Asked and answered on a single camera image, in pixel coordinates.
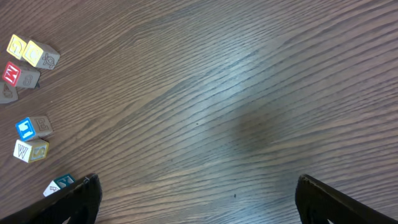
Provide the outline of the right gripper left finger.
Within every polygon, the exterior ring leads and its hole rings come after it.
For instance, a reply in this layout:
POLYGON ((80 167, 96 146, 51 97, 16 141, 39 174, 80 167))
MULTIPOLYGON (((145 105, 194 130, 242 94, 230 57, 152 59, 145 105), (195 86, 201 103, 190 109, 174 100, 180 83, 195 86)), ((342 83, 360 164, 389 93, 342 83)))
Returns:
POLYGON ((88 174, 32 205, 1 219, 1 223, 94 224, 102 199, 100 179, 88 174))

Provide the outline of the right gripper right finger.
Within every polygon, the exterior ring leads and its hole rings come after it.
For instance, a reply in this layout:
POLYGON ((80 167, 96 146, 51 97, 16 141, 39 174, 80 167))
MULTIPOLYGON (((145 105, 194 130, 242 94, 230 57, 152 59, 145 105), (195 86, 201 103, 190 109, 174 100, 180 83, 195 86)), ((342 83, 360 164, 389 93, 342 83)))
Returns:
POLYGON ((298 178, 295 204, 303 224, 397 224, 397 220, 307 174, 298 178))

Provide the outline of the natural block letter X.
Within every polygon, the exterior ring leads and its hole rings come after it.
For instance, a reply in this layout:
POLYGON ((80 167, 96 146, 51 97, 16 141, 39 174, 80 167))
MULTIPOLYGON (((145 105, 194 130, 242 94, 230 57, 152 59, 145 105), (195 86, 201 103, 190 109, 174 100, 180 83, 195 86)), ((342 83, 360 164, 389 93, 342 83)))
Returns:
POLYGON ((48 197, 54 192, 59 191, 60 189, 63 189, 65 187, 68 187, 74 182, 75 179, 70 174, 57 177, 56 179, 53 179, 51 183, 49 183, 47 188, 44 190, 43 195, 44 197, 48 197))

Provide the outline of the natural block letter W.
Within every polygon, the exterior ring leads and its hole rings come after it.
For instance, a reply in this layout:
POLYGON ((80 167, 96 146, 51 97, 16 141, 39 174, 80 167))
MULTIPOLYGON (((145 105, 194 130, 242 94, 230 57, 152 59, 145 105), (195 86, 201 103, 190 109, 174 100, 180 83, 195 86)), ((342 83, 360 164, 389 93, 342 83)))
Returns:
POLYGON ((16 140, 13 156, 26 162, 31 163, 45 159, 49 151, 49 143, 42 139, 32 141, 16 140))

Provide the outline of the blue block letter L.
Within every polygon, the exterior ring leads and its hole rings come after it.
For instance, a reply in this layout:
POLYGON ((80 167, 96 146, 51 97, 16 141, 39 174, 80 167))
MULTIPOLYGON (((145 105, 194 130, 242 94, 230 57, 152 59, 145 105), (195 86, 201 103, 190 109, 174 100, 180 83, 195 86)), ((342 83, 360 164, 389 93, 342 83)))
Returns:
POLYGON ((53 132, 47 116, 26 117, 15 125, 21 141, 30 141, 48 136, 53 132))

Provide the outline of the red block letter O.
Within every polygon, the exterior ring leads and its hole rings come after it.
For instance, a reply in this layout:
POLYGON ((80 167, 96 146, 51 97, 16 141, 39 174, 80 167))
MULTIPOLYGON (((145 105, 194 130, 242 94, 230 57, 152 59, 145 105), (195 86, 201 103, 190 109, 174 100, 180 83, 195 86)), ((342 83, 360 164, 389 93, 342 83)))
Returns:
POLYGON ((16 88, 3 81, 0 84, 0 94, 0 104, 11 103, 19 98, 16 88))

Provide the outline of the red block letter M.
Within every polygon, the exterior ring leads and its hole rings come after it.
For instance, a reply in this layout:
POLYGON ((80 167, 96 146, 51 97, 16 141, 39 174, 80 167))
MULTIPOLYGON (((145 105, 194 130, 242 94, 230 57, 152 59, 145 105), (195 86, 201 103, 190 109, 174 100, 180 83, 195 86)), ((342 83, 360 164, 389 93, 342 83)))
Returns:
POLYGON ((2 79, 13 87, 35 88, 40 78, 40 72, 30 65, 8 61, 2 79))

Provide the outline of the yellow block letter C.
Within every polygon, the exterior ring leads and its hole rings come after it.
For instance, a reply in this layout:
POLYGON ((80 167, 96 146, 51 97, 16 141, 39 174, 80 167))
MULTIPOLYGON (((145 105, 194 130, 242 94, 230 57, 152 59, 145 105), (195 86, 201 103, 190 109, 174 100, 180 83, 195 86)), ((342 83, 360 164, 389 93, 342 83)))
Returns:
POLYGON ((60 59, 60 54, 47 44, 30 40, 22 57, 35 68, 53 70, 60 59))

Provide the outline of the yellow block letter G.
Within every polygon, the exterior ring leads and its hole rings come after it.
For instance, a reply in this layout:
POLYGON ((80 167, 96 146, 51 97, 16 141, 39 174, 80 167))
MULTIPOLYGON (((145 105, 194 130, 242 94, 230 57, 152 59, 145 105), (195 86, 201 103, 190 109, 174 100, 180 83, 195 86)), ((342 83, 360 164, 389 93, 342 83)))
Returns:
POLYGON ((22 54, 29 43, 30 38, 12 34, 6 51, 18 60, 25 61, 22 54))

